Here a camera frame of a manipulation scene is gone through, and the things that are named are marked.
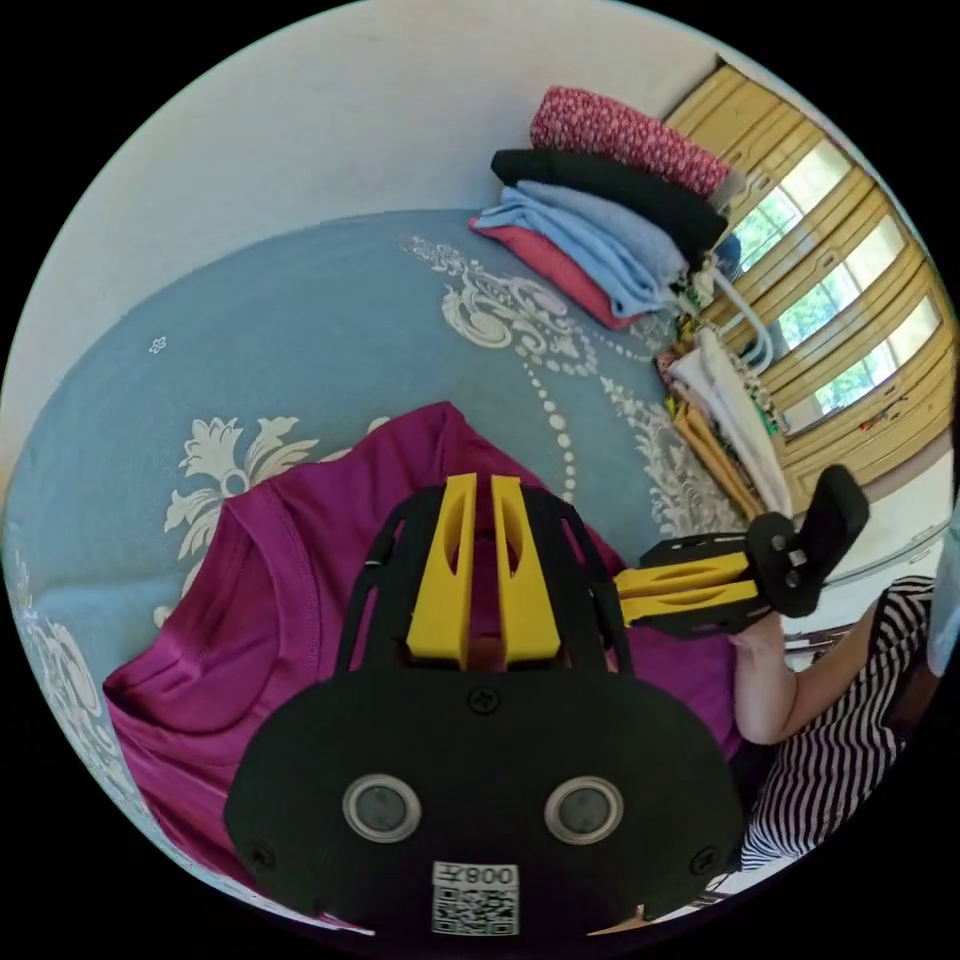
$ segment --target window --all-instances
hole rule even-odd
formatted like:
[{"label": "window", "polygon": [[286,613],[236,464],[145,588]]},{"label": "window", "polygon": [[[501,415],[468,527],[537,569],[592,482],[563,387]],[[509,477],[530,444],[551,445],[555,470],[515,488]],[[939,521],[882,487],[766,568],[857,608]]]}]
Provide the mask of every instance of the window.
[{"label": "window", "polygon": [[795,404],[784,414],[787,433],[795,436],[865,397],[892,377],[933,336],[940,317],[929,296],[882,343],[862,360],[848,367],[812,397]]},{"label": "window", "polygon": [[850,161],[821,140],[734,228],[746,273],[846,176]]},{"label": "window", "polygon": [[774,363],[846,310],[893,263],[905,243],[893,218],[884,217],[843,263],[770,325]]}]

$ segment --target qr code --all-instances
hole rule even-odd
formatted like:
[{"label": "qr code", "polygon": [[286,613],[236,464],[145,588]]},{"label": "qr code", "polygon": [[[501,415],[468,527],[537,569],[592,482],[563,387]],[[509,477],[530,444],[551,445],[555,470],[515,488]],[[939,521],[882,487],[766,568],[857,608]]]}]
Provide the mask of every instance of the qr code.
[{"label": "qr code", "polygon": [[436,864],[433,930],[468,937],[516,935],[520,890],[515,867]]}]

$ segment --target striped shirt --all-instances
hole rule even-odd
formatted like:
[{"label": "striped shirt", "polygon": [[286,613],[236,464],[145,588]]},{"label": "striped shirt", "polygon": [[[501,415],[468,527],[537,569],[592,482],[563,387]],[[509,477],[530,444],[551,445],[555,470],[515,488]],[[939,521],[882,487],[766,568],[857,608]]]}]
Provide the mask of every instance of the striped shirt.
[{"label": "striped shirt", "polygon": [[785,740],[753,807],[740,869],[799,857],[850,817],[904,741],[886,724],[925,648],[933,580],[905,577],[877,602],[863,669],[833,706]]}]

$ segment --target bed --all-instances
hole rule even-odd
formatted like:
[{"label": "bed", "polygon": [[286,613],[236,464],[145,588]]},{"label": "bed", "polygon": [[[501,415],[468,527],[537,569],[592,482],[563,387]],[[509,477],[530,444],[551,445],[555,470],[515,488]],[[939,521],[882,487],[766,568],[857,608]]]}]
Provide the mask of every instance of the bed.
[{"label": "bed", "polygon": [[183,277],[68,373],[9,491],[5,578],[64,733],[161,849],[274,912],[164,839],[100,693],[189,585],[224,498],[449,400],[628,563],[663,538],[744,525],[663,406],[652,358],[668,319],[603,329],[472,233],[475,212],[333,221]]}]

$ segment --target folded light blue cloth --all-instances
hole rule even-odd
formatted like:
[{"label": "folded light blue cloth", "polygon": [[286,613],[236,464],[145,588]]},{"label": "folded light blue cloth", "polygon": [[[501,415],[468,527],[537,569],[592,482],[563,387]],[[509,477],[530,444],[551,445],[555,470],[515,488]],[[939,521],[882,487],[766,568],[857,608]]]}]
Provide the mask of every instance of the folded light blue cloth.
[{"label": "folded light blue cloth", "polygon": [[619,203],[604,200],[592,193],[533,180],[521,180],[517,189],[549,207],[575,213],[616,237],[650,271],[661,287],[674,283],[690,267],[670,234]]},{"label": "folded light blue cloth", "polygon": [[546,237],[610,297],[615,317],[650,313],[664,305],[663,287],[616,237],[583,217],[547,206],[514,187],[504,187],[500,201],[499,207],[480,214],[476,226],[523,227]]}]

